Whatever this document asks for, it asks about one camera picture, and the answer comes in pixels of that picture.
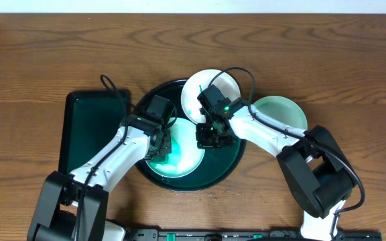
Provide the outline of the green sponge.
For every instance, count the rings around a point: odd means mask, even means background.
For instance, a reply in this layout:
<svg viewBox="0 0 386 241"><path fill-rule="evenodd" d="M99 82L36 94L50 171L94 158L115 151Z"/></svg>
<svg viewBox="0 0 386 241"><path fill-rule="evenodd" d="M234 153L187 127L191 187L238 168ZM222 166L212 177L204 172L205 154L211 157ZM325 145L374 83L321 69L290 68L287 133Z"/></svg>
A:
<svg viewBox="0 0 386 241"><path fill-rule="evenodd" d="M180 144L175 140L175 138L171 138L171 153L165 154L159 158L159 163L164 165L175 165L180 161L182 156Z"/></svg>

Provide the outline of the mint plate bottom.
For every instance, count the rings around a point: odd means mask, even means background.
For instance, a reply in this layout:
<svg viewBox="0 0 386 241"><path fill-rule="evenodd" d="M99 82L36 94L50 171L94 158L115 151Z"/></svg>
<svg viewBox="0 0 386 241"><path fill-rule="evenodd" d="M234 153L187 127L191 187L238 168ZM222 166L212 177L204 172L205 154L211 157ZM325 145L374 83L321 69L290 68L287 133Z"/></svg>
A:
<svg viewBox="0 0 386 241"><path fill-rule="evenodd" d="M197 147L196 125L184 118L177 118L174 125L169 128L171 138L180 144L181 158L175 165L159 163L160 157L146 161L151 170L163 177L179 178L193 172L203 160L205 150Z"/></svg>

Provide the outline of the mint plate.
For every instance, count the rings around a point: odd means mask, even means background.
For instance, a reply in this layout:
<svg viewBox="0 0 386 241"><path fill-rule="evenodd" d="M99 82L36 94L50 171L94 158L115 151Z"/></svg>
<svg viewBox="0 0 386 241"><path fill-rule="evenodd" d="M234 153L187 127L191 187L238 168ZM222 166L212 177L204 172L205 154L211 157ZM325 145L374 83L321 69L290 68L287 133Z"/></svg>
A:
<svg viewBox="0 0 386 241"><path fill-rule="evenodd" d="M180 144L181 158L175 165L159 163L160 157L146 161L151 170L163 177L179 178L193 172L203 160L205 150L197 147L196 125L184 118L177 118L174 125L169 128L171 138Z"/></svg>
<svg viewBox="0 0 386 241"><path fill-rule="evenodd" d="M303 110L292 100L283 96L266 96L253 103L263 114L289 126L307 129L308 122Z"/></svg>

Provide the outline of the white plate top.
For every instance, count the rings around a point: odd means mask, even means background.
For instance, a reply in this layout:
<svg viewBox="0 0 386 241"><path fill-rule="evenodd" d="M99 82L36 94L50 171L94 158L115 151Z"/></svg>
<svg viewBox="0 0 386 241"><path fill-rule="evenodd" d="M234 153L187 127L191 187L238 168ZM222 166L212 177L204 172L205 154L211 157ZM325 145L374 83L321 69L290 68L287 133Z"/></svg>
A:
<svg viewBox="0 0 386 241"><path fill-rule="evenodd" d="M206 118L200 113L202 105L199 103L198 95L208 87L211 80L220 73L220 70L202 70L187 80L181 93L181 105L184 114L195 124L205 123ZM213 84L222 92L223 96L230 100L241 97L241 91L236 80L227 73L222 73Z"/></svg>

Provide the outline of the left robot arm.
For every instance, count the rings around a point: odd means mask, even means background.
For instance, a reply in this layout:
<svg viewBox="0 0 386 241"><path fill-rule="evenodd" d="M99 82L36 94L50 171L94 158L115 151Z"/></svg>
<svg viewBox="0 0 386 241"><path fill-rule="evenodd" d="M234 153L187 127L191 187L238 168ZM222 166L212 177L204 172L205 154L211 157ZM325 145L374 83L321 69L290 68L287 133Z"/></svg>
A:
<svg viewBox="0 0 386 241"><path fill-rule="evenodd" d="M143 159L171 151L169 114L132 114L91 160L45 179L28 240L122 240L125 229L107 220L109 194Z"/></svg>

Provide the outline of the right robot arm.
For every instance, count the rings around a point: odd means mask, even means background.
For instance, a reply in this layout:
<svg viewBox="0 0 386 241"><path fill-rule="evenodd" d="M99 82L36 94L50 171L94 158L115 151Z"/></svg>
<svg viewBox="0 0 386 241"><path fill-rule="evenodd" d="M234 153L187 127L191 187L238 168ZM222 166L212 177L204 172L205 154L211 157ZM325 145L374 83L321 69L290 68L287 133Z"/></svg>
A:
<svg viewBox="0 0 386 241"><path fill-rule="evenodd" d="M217 148L235 138L252 142L276 157L285 181L304 210L301 235L335 240L341 213L354 187L362 187L330 132L321 126L299 129L262 113L242 98L198 97L205 122L197 126L198 146Z"/></svg>

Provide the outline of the round black tray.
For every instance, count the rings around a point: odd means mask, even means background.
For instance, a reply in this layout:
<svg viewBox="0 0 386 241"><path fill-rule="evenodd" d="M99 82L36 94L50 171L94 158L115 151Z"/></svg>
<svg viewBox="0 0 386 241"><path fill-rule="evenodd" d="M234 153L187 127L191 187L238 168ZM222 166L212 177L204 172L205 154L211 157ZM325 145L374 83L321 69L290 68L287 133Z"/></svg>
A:
<svg viewBox="0 0 386 241"><path fill-rule="evenodd" d="M185 80L174 80L160 84L145 94L138 102L137 107L147 107L153 96L158 95L173 102L176 105L178 116L186 118L180 100L185 83ZM228 177L241 161L245 146L244 140L237 139L237 142L229 147L206 149L199 166L184 177L163 177L152 171L144 160L137 162L135 166L149 181L164 189L181 192L200 191L212 187Z"/></svg>

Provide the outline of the rectangular black tray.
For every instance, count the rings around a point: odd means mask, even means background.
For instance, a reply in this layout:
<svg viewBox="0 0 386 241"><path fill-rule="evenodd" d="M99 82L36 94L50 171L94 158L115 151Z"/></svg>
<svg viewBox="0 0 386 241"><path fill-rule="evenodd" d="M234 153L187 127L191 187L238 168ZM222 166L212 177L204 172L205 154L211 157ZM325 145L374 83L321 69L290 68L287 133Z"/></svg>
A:
<svg viewBox="0 0 386 241"><path fill-rule="evenodd" d="M129 109L128 91L79 90L66 97L58 171L70 173L115 136Z"/></svg>

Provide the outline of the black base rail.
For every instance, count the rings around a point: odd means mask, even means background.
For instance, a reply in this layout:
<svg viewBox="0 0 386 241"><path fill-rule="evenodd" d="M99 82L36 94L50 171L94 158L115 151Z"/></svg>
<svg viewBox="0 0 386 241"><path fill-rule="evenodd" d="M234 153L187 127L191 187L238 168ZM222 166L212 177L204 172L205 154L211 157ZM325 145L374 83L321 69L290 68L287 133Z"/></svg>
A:
<svg viewBox="0 0 386 241"><path fill-rule="evenodd" d="M299 231L273 230L268 232L211 232L211 231L159 231L136 229L127 232L128 241L255 241L255 240L308 240Z"/></svg>

